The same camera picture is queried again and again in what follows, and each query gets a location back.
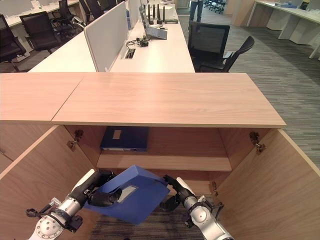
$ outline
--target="robotic arm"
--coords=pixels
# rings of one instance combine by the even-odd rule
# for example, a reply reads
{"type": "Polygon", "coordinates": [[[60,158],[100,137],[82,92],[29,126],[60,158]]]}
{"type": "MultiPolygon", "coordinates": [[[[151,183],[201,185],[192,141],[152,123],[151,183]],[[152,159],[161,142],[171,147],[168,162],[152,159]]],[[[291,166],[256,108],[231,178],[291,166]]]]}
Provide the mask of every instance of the robotic arm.
{"type": "MultiPolygon", "coordinates": [[[[76,213],[86,202],[93,206],[107,207],[120,198],[122,193],[120,189],[114,193],[96,191],[114,177],[111,171],[95,172],[91,169],[78,181],[63,202],[53,198],[39,212],[33,208],[27,209],[28,217],[39,218],[29,240],[55,240],[64,229],[75,233],[83,223],[82,217],[76,213]]],[[[217,222],[211,213],[213,207],[204,196],[197,199],[191,188],[180,177],[174,179],[166,175],[164,179],[177,192],[175,196],[160,205],[164,211],[173,211],[182,203],[188,210],[188,220],[185,221],[185,224],[189,228],[196,225],[205,240],[234,240],[217,222]]]]}
{"type": "Polygon", "coordinates": [[[91,169],[74,186],[63,202],[53,198],[39,212],[35,209],[27,209],[28,217],[39,217],[35,230],[29,240],[57,239],[64,229],[75,233],[83,223],[81,216],[76,213],[88,201],[91,205],[106,207],[117,201],[121,190],[109,194],[96,192],[96,189],[114,178],[111,171],[95,172],[91,169]]]}
{"type": "Polygon", "coordinates": [[[189,218],[185,221],[185,224],[189,228],[196,225],[205,240],[234,240],[230,233],[217,222],[211,213],[213,207],[204,196],[197,199],[191,188],[180,177],[174,179],[166,175],[164,179],[177,192],[175,196],[160,205],[164,211],[172,211],[182,203],[188,210],[189,218]]]}

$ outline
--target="desk divider panel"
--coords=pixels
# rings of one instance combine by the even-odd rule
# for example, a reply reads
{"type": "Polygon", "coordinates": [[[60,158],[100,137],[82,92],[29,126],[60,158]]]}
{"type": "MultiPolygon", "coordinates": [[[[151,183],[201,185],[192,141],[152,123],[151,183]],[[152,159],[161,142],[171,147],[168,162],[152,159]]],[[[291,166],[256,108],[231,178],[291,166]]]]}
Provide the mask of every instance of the desk divider panel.
{"type": "Polygon", "coordinates": [[[122,2],[84,28],[97,72],[108,72],[128,39],[126,4],[122,2]]]}
{"type": "Polygon", "coordinates": [[[139,0],[128,0],[131,28],[134,28],[139,19],[139,0]]]}

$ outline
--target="laptop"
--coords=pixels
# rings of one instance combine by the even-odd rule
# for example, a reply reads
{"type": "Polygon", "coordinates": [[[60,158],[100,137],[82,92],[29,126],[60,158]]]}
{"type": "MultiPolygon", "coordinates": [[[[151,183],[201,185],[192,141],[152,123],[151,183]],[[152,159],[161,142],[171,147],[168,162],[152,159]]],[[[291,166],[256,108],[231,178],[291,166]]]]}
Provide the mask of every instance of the laptop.
{"type": "Polygon", "coordinates": [[[149,22],[146,16],[146,11],[143,6],[139,7],[139,11],[141,14],[141,20],[142,20],[145,34],[157,39],[167,40],[167,34],[168,34],[167,31],[149,26],[149,22]]]}

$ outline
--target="white partition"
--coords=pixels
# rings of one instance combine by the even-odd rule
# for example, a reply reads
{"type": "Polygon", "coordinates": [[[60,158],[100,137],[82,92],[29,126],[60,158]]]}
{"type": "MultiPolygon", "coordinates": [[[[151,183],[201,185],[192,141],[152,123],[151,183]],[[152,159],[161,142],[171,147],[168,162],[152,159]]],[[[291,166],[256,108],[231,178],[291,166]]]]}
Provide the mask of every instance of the white partition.
{"type": "Polygon", "coordinates": [[[4,16],[20,15],[32,8],[30,0],[0,0],[0,12],[4,16]]]}
{"type": "Polygon", "coordinates": [[[126,4],[118,4],[84,28],[97,72],[108,72],[128,38],[126,4]]]}
{"type": "Polygon", "coordinates": [[[134,28],[139,18],[140,0],[128,0],[131,27],[134,28]]]}

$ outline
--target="chair armrest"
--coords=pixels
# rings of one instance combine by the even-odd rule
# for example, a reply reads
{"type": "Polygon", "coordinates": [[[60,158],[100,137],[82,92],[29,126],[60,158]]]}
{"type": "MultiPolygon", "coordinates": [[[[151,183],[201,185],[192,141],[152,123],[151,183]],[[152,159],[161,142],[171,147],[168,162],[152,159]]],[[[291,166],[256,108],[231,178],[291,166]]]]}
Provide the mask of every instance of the chair armrest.
{"type": "Polygon", "coordinates": [[[224,60],[230,58],[234,54],[233,51],[228,51],[224,56],[222,57],[224,60]]]}

